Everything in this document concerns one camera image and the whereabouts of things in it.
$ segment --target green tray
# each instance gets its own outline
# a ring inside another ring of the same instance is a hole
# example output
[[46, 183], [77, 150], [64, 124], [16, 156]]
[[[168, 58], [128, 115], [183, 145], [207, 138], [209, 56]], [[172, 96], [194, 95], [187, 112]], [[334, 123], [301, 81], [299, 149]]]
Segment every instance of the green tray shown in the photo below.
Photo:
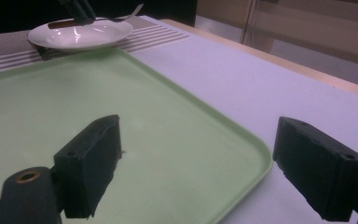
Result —
[[124, 51], [102, 49], [0, 73], [0, 193], [111, 114], [126, 154], [96, 216], [65, 224], [216, 223], [272, 164], [253, 134]]

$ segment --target striped mat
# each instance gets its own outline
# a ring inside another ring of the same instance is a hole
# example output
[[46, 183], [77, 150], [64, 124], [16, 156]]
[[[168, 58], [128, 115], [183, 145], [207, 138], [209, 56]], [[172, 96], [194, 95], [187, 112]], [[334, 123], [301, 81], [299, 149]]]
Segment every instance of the striped mat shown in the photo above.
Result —
[[[135, 52], [189, 38], [186, 34], [142, 18], [134, 17], [128, 22], [133, 26], [133, 32], [127, 38], [118, 41], [113, 48]], [[36, 48], [28, 42], [28, 33], [29, 31], [19, 31], [0, 34], [0, 71], [69, 55], [56, 49]]]

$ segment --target table edge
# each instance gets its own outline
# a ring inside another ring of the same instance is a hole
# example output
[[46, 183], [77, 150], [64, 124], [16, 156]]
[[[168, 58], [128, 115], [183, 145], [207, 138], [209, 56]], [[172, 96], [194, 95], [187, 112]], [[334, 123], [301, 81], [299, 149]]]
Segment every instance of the table edge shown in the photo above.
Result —
[[268, 54], [266, 52], [263, 52], [261, 50], [258, 49], [252, 49], [250, 47], [247, 47], [245, 45], [242, 45], [240, 43], [225, 39], [224, 37], [218, 36], [218, 35], [213, 35], [211, 33], [196, 29], [194, 27], [182, 24], [178, 21], [173, 21], [173, 20], [161, 20], [162, 22], [169, 24], [171, 26], [174, 26], [176, 28], [185, 30], [187, 32], [190, 32], [191, 34], [194, 35], [198, 35], [198, 36], [202, 36], [205, 37], [207, 39], [210, 39], [214, 42], [226, 45], [230, 48], [234, 48], [246, 53], [249, 53], [257, 58], [266, 60], [268, 62], [271, 63], [275, 63], [281, 67], [287, 68], [289, 70], [295, 71], [303, 76], [306, 77], [311, 77], [313, 79], [316, 79], [318, 81], [321, 81], [323, 83], [329, 84], [331, 86], [334, 86], [336, 88], [342, 89], [344, 91], [349, 91], [352, 93], [355, 93], [358, 95], [358, 85], [351, 83], [349, 81], [346, 81], [344, 79], [338, 78], [338, 77], [333, 77], [330, 75], [327, 75], [326, 73], [322, 73], [319, 71], [316, 71], [314, 69], [308, 68], [306, 66], [303, 66], [301, 64], [298, 63], [292, 63], [290, 61], [287, 61], [285, 59], [279, 58], [277, 56]]

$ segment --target tray rim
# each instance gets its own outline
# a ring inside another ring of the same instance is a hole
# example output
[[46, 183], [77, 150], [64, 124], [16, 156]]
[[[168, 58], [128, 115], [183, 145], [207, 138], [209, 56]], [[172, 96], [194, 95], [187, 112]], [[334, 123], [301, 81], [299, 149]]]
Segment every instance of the tray rim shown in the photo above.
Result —
[[60, 61], [67, 61], [67, 60], [78, 60], [83, 59], [84, 57], [87, 57], [87, 54], [119, 54], [120, 56], [126, 58], [127, 60], [130, 60], [132, 63], [135, 63], [136, 65], [142, 67], [144, 70], [147, 70], [147, 73], [149, 73], [153, 78], [156, 78], [158, 81], [162, 82], [164, 85], [168, 85], [169, 88], [174, 91], [175, 93], [180, 93], [183, 97], [185, 97], [187, 100], [189, 100], [194, 106], [200, 107], [203, 111], [208, 111], [210, 116], [213, 116], [214, 118], [219, 118], [222, 120], [225, 125], [233, 130], [235, 133], [247, 133], [247, 138], [252, 138], [253, 143], [257, 143], [258, 146], [261, 146], [262, 149], [259, 150], [260, 154], [263, 155], [264, 160], [263, 164], [263, 172], [260, 172], [257, 174], [257, 178], [255, 178], [252, 182], [252, 184], [247, 185], [245, 189], [241, 191], [241, 193], [237, 196], [237, 198], [233, 201], [230, 201], [230, 204], [225, 204], [225, 209], [222, 209], [219, 211], [219, 213], [216, 213], [215, 216], [211, 217], [211, 220], [208, 223], [219, 223], [224, 217], [226, 217], [229, 212], [232, 211], [233, 208], [235, 208], [252, 190], [255, 189], [257, 185], [261, 183], [261, 181], [269, 174], [269, 172], [272, 169], [273, 166], [273, 160], [272, 160], [272, 153], [267, 144], [259, 138], [254, 133], [248, 131], [245, 127], [242, 127], [239, 123], [235, 122], [234, 120], [230, 119], [225, 114], [221, 113], [219, 110], [214, 108], [211, 105], [208, 105], [204, 101], [202, 101], [199, 97], [192, 94], [191, 92], [187, 91], [183, 87], [179, 86], [169, 78], [162, 75], [159, 71], [151, 68], [147, 64], [139, 61], [135, 57], [131, 56], [128, 52], [122, 49], [115, 49], [115, 48], [106, 48], [106, 49], [96, 49], [93, 51], [87, 51], [87, 52], [81, 52], [74, 55], [69, 55], [57, 59], [52, 59], [46, 62], [41, 63], [33, 63], [33, 64], [27, 64], [21, 67], [15, 67], [12, 69], [8, 69], [5, 71], [0, 71], [0, 80], [5, 78], [11, 78], [11, 77], [18, 77], [21, 76], [21, 70], [26, 71], [27, 69], [30, 69], [34, 66], [38, 66], [40, 68], [49, 68], [52, 65], [56, 63], [60, 63]]

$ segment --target white plate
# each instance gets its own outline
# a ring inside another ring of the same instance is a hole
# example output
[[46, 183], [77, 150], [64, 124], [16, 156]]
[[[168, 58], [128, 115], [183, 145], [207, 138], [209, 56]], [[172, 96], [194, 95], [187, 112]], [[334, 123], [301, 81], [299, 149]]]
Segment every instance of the white plate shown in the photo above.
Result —
[[127, 37], [133, 27], [125, 22], [95, 21], [93, 24], [50, 30], [47, 24], [28, 34], [32, 43], [65, 52], [79, 52], [113, 46]]

